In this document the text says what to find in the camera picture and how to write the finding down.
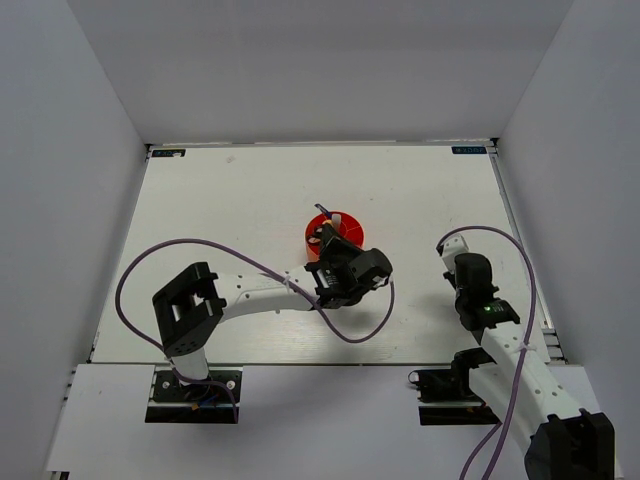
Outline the blue ballpoint pen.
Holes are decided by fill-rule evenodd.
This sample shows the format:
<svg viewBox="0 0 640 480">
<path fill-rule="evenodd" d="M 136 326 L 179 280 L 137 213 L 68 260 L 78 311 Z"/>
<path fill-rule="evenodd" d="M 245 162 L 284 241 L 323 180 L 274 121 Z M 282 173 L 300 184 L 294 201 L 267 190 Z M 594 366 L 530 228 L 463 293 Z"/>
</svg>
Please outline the blue ballpoint pen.
<svg viewBox="0 0 640 480">
<path fill-rule="evenodd" d="M 331 219 L 332 218 L 332 213 L 326 209 L 323 205 L 321 205 L 320 203 L 316 203 L 315 207 L 322 213 L 322 215 L 327 218 L 327 219 Z"/>
</svg>

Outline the right blue corner label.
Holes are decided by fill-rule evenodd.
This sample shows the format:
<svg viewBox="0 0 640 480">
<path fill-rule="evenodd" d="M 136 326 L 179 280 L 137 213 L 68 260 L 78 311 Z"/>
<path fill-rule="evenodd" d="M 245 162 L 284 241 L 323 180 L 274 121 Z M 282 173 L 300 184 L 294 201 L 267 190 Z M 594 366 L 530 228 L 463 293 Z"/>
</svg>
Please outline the right blue corner label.
<svg viewBox="0 0 640 480">
<path fill-rule="evenodd" d="M 471 146 L 471 145 L 459 145 L 451 147 L 454 155 L 486 155 L 487 149 L 485 146 Z"/>
</svg>

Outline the yellow highlighter marker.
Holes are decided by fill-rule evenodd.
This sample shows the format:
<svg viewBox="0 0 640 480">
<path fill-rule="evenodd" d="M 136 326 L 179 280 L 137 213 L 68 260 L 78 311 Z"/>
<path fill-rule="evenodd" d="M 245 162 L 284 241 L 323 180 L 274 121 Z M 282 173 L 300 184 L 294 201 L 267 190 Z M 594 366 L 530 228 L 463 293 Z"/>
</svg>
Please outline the yellow highlighter marker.
<svg viewBox="0 0 640 480">
<path fill-rule="evenodd" d="M 340 225 L 342 223 L 342 219 L 341 219 L 341 215 L 338 213 L 334 213 L 331 216 L 331 223 L 333 225 L 333 227 L 338 230 L 340 228 Z"/>
</svg>

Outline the black handled scissors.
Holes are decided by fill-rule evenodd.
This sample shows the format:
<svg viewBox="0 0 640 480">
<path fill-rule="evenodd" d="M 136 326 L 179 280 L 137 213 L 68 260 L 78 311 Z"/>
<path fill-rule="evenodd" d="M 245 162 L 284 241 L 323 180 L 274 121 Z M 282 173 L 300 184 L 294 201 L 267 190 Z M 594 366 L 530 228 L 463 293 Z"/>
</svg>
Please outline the black handled scissors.
<svg viewBox="0 0 640 480">
<path fill-rule="evenodd" d="M 322 235 L 323 235 L 324 225 L 318 225 L 314 228 L 314 230 L 307 235 L 306 242 L 308 245 L 318 246 L 322 243 Z"/>
</svg>

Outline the orange round divided container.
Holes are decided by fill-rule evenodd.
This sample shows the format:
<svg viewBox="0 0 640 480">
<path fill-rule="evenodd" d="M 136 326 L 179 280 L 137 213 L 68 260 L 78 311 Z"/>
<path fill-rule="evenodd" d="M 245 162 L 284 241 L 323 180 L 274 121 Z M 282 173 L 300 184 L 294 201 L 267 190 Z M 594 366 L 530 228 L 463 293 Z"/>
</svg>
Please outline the orange round divided container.
<svg viewBox="0 0 640 480">
<path fill-rule="evenodd" d="M 346 212 L 331 211 L 331 213 L 332 215 L 334 213 L 338 213 L 341 215 L 342 223 L 340 225 L 340 228 L 338 229 L 339 234 L 357 247 L 363 248 L 365 243 L 365 232 L 361 223 L 355 217 Z M 313 217 L 307 224 L 304 232 L 304 237 L 307 259 L 309 261 L 317 261 L 319 259 L 321 247 L 320 245 L 308 245 L 306 242 L 307 235 L 310 234 L 316 226 L 323 223 L 328 223 L 330 221 L 331 219 L 327 219 L 322 215 L 322 213 L 319 213 L 318 215 Z"/>
</svg>

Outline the blue corner label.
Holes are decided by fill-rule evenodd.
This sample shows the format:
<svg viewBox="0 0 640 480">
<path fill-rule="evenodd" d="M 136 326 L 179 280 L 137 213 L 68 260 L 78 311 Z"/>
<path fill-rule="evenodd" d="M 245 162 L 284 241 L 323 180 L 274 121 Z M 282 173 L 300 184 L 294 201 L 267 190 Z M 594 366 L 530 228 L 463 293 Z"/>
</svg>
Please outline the blue corner label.
<svg viewBox="0 0 640 480">
<path fill-rule="evenodd" d="M 471 145 L 459 145 L 451 147 L 454 155 L 486 155 L 487 149 L 485 146 L 471 146 Z"/>
<path fill-rule="evenodd" d="M 185 155 L 185 149 L 155 149 L 151 152 L 152 158 L 181 158 Z"/>
</svg>

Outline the left blue corner label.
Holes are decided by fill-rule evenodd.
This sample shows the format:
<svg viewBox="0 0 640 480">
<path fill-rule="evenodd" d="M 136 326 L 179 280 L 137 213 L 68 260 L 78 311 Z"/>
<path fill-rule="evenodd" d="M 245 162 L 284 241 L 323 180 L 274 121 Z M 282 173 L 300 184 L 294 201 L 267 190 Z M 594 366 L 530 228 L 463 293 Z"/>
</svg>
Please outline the left blue corner label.
<svg viewBox="0 0 640 480">
<path fill-rule="evenodd" d="M 185 155 L 185 149 L 155 149 L 151 152 L 152 158 L 181 158 Z"/>
</svg>

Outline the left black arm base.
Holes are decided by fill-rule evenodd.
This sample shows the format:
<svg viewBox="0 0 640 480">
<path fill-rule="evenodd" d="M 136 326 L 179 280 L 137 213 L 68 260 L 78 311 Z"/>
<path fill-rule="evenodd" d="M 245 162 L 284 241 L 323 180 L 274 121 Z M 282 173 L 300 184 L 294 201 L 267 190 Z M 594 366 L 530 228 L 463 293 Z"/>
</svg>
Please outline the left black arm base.
<svg viewBox="0 0 640 480">
<path fill-rule="evenodd" d="M 224 388 L 183 384 L 168 368 L 155 369 L 147 403 L 145 422 L 149 424 L 236 424 L 228 388 L 237 411 L 243 370 L 241 367 L 210 368 L 209 379 Z"/>
</svg>

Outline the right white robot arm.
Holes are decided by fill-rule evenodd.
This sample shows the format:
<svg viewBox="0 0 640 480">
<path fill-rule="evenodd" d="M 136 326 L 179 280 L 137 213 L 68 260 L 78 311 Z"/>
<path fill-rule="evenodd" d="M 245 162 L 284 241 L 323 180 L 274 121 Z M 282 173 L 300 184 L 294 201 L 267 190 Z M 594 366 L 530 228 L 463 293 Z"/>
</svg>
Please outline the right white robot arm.
<svg viewBox="0 0 640 480">
<path fill-rule="evenodd" d="M 530 479 L 612 479 L 615 430 L 554 376 L 511 305 L 498 298 L 489 260 L 464 249 L 441 254 L 454 307 L 478 346 L 474 359 L 453 371 L 461 397 L 479 396 L 524 455 Z"/>
</svg>

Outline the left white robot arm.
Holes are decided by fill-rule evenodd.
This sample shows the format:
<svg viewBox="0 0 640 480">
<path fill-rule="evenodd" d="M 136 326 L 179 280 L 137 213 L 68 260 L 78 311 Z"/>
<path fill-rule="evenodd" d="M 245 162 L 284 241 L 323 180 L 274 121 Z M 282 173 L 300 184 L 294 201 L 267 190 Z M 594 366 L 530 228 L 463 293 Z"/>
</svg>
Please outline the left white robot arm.
<svg viewBox="0 0 640 480">
<path fill-rule="evenodd" d="M 210 390 L 205 345 L 219 324 L 263 312 L 351 307 L 387 285 L 393 272 L 383 252 L 356 246 L 328 224 L 321 227 L 318 259 L 283 273 L 234 255 L 260 272 L 221 274 L 197 262 L 152 297 L 164 355 L 177 374 L 177 387 L 191 399 Z"/>
</svg>

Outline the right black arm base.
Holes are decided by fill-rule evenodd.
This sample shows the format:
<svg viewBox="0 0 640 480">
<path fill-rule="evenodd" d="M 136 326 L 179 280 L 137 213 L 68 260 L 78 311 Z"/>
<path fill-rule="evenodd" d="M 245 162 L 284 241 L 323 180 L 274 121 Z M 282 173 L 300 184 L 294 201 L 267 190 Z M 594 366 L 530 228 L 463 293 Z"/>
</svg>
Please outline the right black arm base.
<svg viewBox="0 0 640 480">
<path fill-rule="evenodd" d="M 477 426 L 499 422 L 486 402 L 469 386 L 469 374 L 495 361 L 481 348 L 457 352 L 446 368 L 423 368 L 408 374 L 418 392 L 421 426 Z"/>
</svg>

